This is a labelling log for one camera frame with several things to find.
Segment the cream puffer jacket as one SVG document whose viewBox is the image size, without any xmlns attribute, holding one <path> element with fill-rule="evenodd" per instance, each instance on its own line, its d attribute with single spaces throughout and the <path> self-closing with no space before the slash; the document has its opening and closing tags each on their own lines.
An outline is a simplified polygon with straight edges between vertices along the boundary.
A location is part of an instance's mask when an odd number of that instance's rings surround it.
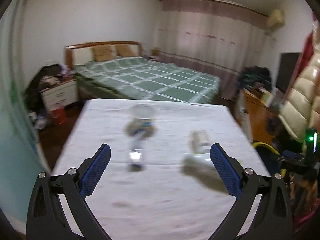
<svg viewBox="0 0 320 240">
<path fill-rule="evenodd" d="M 319 53 L 312 56 L 295 80 L 278 118 L 298 142 L 304 140 L 307 128 L 319 131 Z"/>
</svg>

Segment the yellow rim trash bin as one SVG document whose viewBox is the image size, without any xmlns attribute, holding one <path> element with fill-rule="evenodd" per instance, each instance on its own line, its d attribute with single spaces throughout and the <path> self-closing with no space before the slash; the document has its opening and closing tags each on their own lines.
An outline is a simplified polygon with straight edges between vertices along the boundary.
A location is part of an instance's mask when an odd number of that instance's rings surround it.
<svg viewBox="0 0 320 240">
<path fill-rule="evenodd" d="M 253 148 L 258 153 L 270 175 L 280 174 L 285 177 L 286 170 L 281 168 L 281 155 L 271 145 L 264 142 L 254 142 Z"/>
</svg>

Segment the white floral tablecloth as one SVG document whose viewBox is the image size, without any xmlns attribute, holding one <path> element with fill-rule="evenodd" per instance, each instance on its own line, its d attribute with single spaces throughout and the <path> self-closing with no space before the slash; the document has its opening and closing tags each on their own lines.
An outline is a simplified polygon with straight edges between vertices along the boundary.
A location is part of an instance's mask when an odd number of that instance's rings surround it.
<svg viewBox="0 0 320 240">
<path fill-rule="evenodd" d="M 101 144 L 111 161 L 86 202 L 112 239 L 208 239 L 235 199 L 215 171 L 187 170 L 190 134 L 203 130 L 243 167 L 268 175 L 259 155 L 225 106 L 152 101 L 155 134 L 144 141 L 142 170 L 131 170 L 125 133 L 136 100 L 86 102 L 55 165 L 55 175 L 78 167 Z"/>
</svg>

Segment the frosted glass sliding door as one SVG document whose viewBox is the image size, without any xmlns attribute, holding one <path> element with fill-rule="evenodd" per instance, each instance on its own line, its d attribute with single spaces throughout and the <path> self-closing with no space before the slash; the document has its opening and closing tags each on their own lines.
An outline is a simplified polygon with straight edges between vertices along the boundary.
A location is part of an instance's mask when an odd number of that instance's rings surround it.
<svg viewBox="0 0 320 240">
<path fill-rule="evenodd" d="M 1 209 L 25 223 L 37 175 L 50 172 L 29 118 L 22 72 L 22 25 L 26 0 L 1 5 Z"/>
</svg>

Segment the silver blue tube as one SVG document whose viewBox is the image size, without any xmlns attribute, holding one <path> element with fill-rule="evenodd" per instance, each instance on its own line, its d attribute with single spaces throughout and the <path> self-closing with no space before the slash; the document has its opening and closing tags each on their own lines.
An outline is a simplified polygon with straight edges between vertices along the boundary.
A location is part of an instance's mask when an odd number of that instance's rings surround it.
<svg viewBox="0 0 320 240">
<path fill-rule="evenodd" d="M 140 129 L 134 135 L 130 145 L 128 159 L 129 159 L 129 170 L 131 172 L 138 172 L 143 169 L 144 166 L 144 140 L 145 130 Z"/>
</svg>

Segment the wooden headboard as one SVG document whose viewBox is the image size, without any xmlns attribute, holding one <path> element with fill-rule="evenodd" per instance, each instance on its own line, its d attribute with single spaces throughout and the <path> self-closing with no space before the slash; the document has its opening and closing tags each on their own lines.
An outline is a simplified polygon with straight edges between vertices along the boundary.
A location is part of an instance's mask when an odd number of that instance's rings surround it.
<svg viewBox="0 0 320 240">
<path fill-rule="evenodd" d="M 86 42 L 65 47 L 65 63 L 69 69 L 93 61 L 105 62 L 119 57 L 142 55 L 142 45 L 135 41 Z"/>
</svg>

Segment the left brown pillow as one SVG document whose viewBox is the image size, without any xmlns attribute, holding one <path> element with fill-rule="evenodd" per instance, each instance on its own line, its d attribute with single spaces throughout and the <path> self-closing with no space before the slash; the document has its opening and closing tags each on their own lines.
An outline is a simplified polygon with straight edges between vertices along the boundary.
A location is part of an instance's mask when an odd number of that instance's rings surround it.
<svg viewBox="0 0 320 240">
<path fill-rule="evenodd" d="M 93 59 L 97 62 L 114 60 L 117 56 L 115 46 L 105 44 L 92 47 Z"/>
</svg>

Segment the clothes pile on nightstand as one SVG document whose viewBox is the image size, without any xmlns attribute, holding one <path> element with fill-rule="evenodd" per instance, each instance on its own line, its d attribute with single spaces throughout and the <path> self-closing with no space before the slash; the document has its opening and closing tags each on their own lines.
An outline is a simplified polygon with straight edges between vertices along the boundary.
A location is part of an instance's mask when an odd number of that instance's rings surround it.
<svg viewBox="0 0 320 240">
<path fill-rule="evenodd" d="M 61 64 L 43 66 L 24 91 L 27 108 L 39 114 L 45 108 L 41 91 L 60 85 L 71 77 L 71 72 Z"/>
</svg>

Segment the black television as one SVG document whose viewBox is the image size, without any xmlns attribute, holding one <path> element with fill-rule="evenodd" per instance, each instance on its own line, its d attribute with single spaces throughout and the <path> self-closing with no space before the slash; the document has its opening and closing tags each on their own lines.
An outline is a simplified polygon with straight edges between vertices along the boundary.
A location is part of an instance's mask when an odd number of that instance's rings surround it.
<svg viewBox="0 0 320 240">
<path fill-rule="evenodd" d="M 300 53 L 281 53 L 276 88 L 286 93 Z"/>
</svg>

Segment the bed with green plaid duvet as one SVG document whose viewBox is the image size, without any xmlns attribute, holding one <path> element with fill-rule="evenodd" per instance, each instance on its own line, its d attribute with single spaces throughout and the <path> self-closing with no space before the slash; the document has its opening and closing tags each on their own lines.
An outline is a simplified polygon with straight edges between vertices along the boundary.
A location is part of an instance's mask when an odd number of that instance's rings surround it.
<svg viewBox="0 0 320 240">
<path fill-rule="evenodd" d="M 74 71 L 79 87 L 97 98 L 212 103 L 220 90 L 217 76 L 143 57 L 77 64 Z"/>
</svg>

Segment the wooden desk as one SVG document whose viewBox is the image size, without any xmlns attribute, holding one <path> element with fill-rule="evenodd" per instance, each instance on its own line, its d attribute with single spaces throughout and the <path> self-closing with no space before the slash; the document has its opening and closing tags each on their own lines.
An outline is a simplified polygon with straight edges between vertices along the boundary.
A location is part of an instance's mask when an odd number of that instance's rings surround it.
<svg viewBox="0 0 320 240">
<path fill-rule="evenodd" d="M 271 111 L 259 98 L 243 89 L 240 93 L 244 103 L 242 128 L 251 143 L 255 141 L 271 145 L 273 135 L 267 131 L 267 119 Z"/>
</svg>

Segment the dark clothes pile on desk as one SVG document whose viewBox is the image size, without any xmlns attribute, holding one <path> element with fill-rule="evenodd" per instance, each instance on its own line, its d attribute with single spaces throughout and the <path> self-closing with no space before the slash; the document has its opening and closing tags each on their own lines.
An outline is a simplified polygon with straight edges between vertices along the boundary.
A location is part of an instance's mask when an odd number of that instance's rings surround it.
<svg viewBox="0 0 320 240">
<path fill-rule="evenodd" d="M 237 78 L 238 89 L 247 89 L 255 87 L 263 87 L 267 91 L 272 90 L 272 77 L 268 68 L 266 67 L 245 67 Z"/>
</svg>

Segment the white nightstand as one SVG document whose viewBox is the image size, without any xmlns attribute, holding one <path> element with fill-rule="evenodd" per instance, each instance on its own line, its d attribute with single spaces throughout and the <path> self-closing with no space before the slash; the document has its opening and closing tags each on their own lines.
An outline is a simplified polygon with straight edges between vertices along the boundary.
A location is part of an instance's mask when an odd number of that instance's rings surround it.
<svg viewBox="0 0 320 240">
<path fill-rule="evenodd" d="M 44 89 L 41 91 L 41 96 L 48 111 L 57 105 L 61 107 L 71 105 L 79 100 L 77 81 L 69 80 L 55 87 Z"/>
</svg>

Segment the red bucket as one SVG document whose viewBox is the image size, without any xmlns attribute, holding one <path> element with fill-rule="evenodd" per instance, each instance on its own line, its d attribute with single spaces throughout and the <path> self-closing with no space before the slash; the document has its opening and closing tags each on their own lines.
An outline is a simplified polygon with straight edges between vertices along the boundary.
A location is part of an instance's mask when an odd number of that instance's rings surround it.
<svg viewBox="0 0 320 240">
<path fill-rule="evenodd" d="M 51 118 L 53 124 L 61 125 L 64 124 L 66 121 L 66 113 L 63 107 L 57 107 L 50 110 Z"/>
</svg>

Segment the red dotted jacket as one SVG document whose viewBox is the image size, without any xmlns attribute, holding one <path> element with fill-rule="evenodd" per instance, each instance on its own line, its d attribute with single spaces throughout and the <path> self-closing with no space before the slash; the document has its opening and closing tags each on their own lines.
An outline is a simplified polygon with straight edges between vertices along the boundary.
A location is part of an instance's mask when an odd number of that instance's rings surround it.
<svg viewBox="0 0 320 240">
<path fill-rule="evenodd" d="M 312 13 L 312 30 L 310 34 L 307 36 L 307 38 L 305 39 L 303 50 L 299 55 L 295 69 L 291 76 L 290 86 L 292 86 L 295 83 L 295 80 L 297 79 L 297 77 L 299 77 L 301 72 L 306 68 L 306 66 L 308 65 L 308 62 L 310 61 L 312 55 L 314 54 L 315 49 L 313 47 L 313 40 L 315 38 L 313 37 L 313 33 L 317 25 L 318 25 L 318 20 L 315 14 Z"/>
</svg>

